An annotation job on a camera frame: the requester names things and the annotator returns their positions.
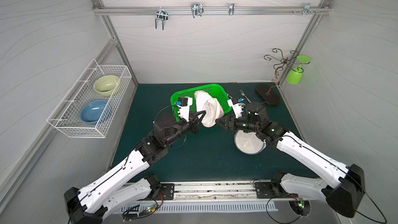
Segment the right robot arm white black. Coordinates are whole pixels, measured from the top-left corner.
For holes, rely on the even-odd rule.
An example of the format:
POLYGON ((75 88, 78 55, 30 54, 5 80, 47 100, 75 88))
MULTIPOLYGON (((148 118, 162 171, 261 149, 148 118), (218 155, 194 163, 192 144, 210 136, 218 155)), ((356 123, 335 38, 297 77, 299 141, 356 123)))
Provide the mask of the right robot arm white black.
POLYGON ((326 156, 279 123, 270 121, 267 109, 261 103, 249 103, 246 112, 245 116, 224 116, 216 122, 229 131, 254 133, 267 147, 290 155, 319 176, 310 179, 285 173, 277 180, 284 192, 323 201, 347 218, 358 214, 363 197, 368 195, 361 167, 356 164, 347 166, 326 156))

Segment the round white mesh bag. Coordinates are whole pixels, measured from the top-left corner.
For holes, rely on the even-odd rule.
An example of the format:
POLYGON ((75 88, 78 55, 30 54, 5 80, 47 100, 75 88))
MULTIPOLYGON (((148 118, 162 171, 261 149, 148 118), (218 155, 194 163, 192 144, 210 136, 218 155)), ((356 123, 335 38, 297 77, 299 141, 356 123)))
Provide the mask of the round white mesh bag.
POLYGON ((196 91, 194 94, 197 112, 206 111, 202 125, 211 128, 216 124, 216 119, 224 116, 224 110, 219 101, 205 91, 196 91))

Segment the white mesh laundry bag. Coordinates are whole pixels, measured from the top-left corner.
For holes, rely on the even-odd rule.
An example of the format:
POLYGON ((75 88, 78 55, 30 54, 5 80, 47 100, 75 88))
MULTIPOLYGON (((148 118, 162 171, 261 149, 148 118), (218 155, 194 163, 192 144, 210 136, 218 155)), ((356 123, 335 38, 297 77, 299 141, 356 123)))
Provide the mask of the white mesh laundry bag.
POLYGON ((239 130, 234 136, 234 143, 238 150, 247 155, 256 155, 266 148, 266 143, 261 141, 254 132, 239 130))

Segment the green plastic basket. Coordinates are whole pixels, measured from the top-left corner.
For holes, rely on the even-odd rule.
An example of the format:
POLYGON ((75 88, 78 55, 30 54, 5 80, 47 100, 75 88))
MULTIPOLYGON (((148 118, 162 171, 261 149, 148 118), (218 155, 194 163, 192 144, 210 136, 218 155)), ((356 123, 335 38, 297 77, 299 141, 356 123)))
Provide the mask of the green plastic basket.
POLYGON ((199 107, 199 111, 202 111, 204 104, 211 99, 218 101, 219 106, 225 114, 232 110, 232 107, 228 104, 229 97, 224 88, 219 84, 208 84, 175 92, 170 98, 171 105, 176 105, 180 97, 189 97, 192 99, 191 112, 196 112, 197 106, 199 107))

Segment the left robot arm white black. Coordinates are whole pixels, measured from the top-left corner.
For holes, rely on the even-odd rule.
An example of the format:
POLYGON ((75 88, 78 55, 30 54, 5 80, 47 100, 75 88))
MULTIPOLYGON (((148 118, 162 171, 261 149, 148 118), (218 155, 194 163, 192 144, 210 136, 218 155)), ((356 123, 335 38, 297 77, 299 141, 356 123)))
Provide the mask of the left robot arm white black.
POLYGON ((113 212, 131 202, 156 196, 160 182, 153 175, 138 182, 126 183, 147 170, 168 153, 168 148, 189 132, 198 133, 206 112, 189 113, 179 121, 164 115, 153 123, 153 130, 132 149, 118 165, 96 181, 81 189, 72 187, 64 194, 66 211, 71 224, 100 224, 113 212))

